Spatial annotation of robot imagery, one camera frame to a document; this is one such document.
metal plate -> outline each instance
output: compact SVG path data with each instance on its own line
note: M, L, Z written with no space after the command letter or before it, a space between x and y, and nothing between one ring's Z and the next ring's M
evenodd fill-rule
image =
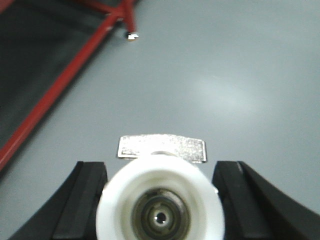
M136 159L141 155L165 153L195 164L207 162L203 140L172 134L142 134L122 136L117 157Z

red metal bar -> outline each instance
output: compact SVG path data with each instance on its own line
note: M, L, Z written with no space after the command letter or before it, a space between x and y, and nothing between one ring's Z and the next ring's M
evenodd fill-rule
M81 66L86 62L89 56L94 52L99 43L105 38L108 32L113 28L118 20L118 16L111 14L98 27L92 37L86 42L78 54L73 58L69 65L60 74L54 84L45 93L37 105L32 109L26 119L13 133L8 142L0 149L0 171L13 156L19 146L34 129L40 119L49 110L58 96L63 92L66 86L71 82Z
M91 8L103 14L107 14L107 13L116 14L116 15L123 14L122 12L119 12L120 10L119 7L111 7L96 0L73 0L73 1L82 5L85 5L86 7Z
M129 33L133 33L136 31L136 24L135 24L135 18L134 18L134 10L133 10L133 4L134 1L132 0L123 0L123 10L124 10L124 22L126 23L126 28Z
M12 4L14 0L0 0L0 14Z

white wheel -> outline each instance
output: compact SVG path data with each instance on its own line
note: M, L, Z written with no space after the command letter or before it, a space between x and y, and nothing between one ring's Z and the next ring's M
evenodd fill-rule
M98 240L222 240L224 230L214 186L193 164L164 154L122 168L104 187L96 215Z

